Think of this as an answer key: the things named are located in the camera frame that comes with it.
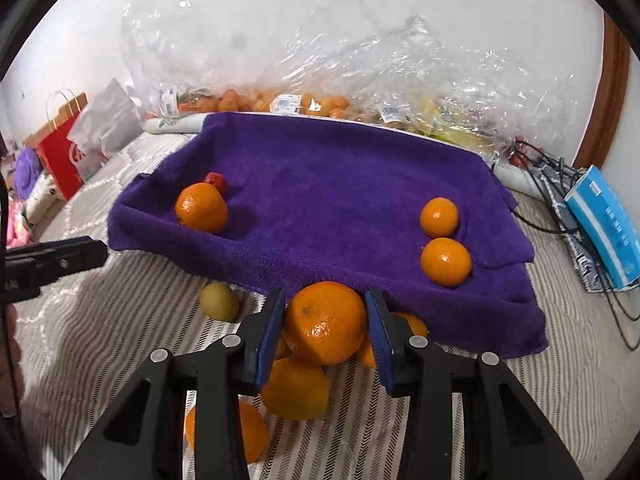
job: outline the human hand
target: human hand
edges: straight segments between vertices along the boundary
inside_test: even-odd
[[[6,308],[6,327],[9,333],[9,348],[14,364],[15,380],[18,388],[18,398],[24,393],[24,378],[20,370],[20,359],[22,351],[20,345],[15,340],[15,325],[17,313],[13,305]],[[6,354],[6,344],[4,342],[4,331],[0,324],[0,412],[4,416],[15,415],[14,391],[11,384],[11,374],[9,373],[9,360]]]

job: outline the green fruit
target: green fruit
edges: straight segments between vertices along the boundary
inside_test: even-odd
[[[226,283],[213,282],[202,289],[200,308],[213,319],[231,322],[238,315],[240,302]]]

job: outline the white fabric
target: white fabric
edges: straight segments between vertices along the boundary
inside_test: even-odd
[[[43,240],[81,235],[106,240],[106,216],[117,195],[136,174],[153,171],[190,138],[143,134],[82,188]],[[524,195],[517,199],[526,218],[551,226],[540,202]],[[527,268],[546,314],[550,346],[508,364],[585,478],[604,480],[640,430],[640,352],[625,348],[604,298],[585,293],[559,237],[523,229],[536,247]],[[111,253],[102,269],[59,280],[40,298],[17,305],[26,381],[23,423],[47,479],[60,478],[107,403],[153,349],[182,354],[236,329],[200,312],[198,294],[205,282],[160,256],[124,251]],[[259,308],[260,295],[238,294],[244,314]],[[635,327],[623,326],[636,333],[631,338],[637,336]],[[396,477],[407,400],[387,397],[375,372],[354,360],[329,368],[328,375],[332,395],[324,420],[284,422],[254,400],[271,444],[263,460],[250,466],[251,478]],[[459,399],[452,416],[457,479],[463,457]],[[186,475],[192,477],[192,466]]]

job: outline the metal screw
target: metal screw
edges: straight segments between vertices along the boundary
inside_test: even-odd
[[[167,352],[164,348],[157,348],[156,350],[151,352],[151,360],[155,363],[161,363],[168,357],[169,352]]]
[[[429,344],[427,338],[422,337],[421,335],[412,335],[409,338],[409,344],[414,348],[424,348]]]
[[[500,362],[500,358],[493,352],[485,352],[481,359],[484,364],[489,366],[495,366]]]
[[[236,335],[236,334],[225,335],[222,338],[222,346],[225,346],[227,348],[233,348],[234,346],[238,346],[241,341],[242,340],[240,339],[239,335]]]

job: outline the white wall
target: white wall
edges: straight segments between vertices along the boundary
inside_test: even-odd
[[[2,81],[8,127],[22,139],[45,122],[51,92],[92,94],[116,76],[129,78],[120,55],[120,19],[131,0],[60,0],[44,17]],[[238,35],[246,52],[267,64],[323,0],[201,0],[222,35],[222,49]],[[447,46],[519,53],[543,76],[574,75],[577,124],[562,153],[572,158],[593,105],[602,58],[602,12],[593,0],[374,0],[383,25],[421,13]]]
[[[640,61],[633,53],[625,104],[602,174],[640,228]]]

